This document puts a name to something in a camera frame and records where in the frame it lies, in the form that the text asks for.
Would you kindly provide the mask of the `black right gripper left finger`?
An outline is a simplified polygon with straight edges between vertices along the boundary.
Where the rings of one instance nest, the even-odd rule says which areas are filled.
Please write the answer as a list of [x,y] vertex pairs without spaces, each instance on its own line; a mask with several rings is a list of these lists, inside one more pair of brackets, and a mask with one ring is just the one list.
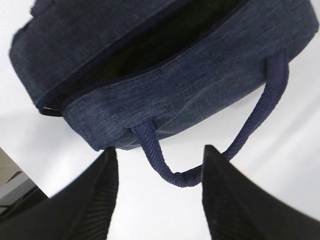
[[2,240],[105,240],[118,193],[116,150],[108,147],[76,180],[0,225]]

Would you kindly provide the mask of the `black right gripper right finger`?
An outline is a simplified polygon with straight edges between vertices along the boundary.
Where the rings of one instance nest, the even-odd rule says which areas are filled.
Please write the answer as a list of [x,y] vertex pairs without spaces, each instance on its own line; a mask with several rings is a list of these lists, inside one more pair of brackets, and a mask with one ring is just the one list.
[[318,240],[320,222],[273,197],[212,145],[204,148],[202,204],[213,240]]

